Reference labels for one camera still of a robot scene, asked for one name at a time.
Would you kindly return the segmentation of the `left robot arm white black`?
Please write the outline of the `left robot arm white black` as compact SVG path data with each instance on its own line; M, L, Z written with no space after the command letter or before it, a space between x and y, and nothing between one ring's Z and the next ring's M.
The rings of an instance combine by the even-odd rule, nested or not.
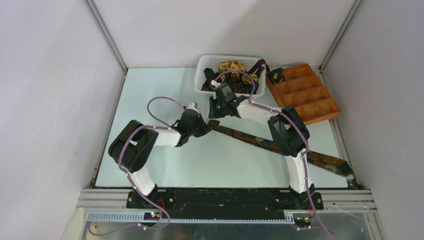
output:
M158 194L154 192L157 184L146 167L153 148L181 147L191 137L199 138L210 131L203 116L193 109L186 109L170 126L144 125L131 120L109 146L108 155L140 193L138 201L145 208L153 208L158 202Z

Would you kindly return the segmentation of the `orange compartment tray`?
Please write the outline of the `orange compartment tray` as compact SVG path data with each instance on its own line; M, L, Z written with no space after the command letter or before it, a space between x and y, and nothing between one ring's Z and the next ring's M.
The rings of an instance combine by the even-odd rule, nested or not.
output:
M272 84L268 75L266 77L266 85L279 107L294 107L306 125L330 120L342 113L308 63L286 67L283 71L285 82Z

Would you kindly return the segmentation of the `white plastic mesh basket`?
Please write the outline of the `white plastic mesh basket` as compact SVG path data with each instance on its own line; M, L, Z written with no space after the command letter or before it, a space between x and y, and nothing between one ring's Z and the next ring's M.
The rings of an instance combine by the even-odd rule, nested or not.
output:
M212 97L215 87L227 83L237 96L258 98L265 93L269 71L266 61L261 58L206 54L197 64L194 89Z

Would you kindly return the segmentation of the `dark floral patterned tie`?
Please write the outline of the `dark floral patterned tie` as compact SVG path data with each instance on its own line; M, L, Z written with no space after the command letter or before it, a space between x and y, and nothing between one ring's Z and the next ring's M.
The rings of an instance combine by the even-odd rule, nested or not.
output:
M283 154L277 149L276 144L272 140L260 138L248 133L244 133L229 127L222 126L220 125L220 121L218 120L211 119L208 121L207 125L213 131L222 133L236 140L280 155ZM349 163L341 158L309 150L306 159L308 163L342 177L347 177L354 173Z

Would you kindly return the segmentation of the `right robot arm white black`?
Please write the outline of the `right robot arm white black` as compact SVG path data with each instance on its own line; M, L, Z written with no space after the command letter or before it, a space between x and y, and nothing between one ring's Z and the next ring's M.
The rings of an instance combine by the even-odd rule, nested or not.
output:
M212 119L226 116L248 119L269 128L272 141L287 160L291 204L304 209L311 202L306 155L309 150L310 132L295 107L271 107L257 103L245 95L236 96L231 87L224 83L214 89L210 98L209 117Z

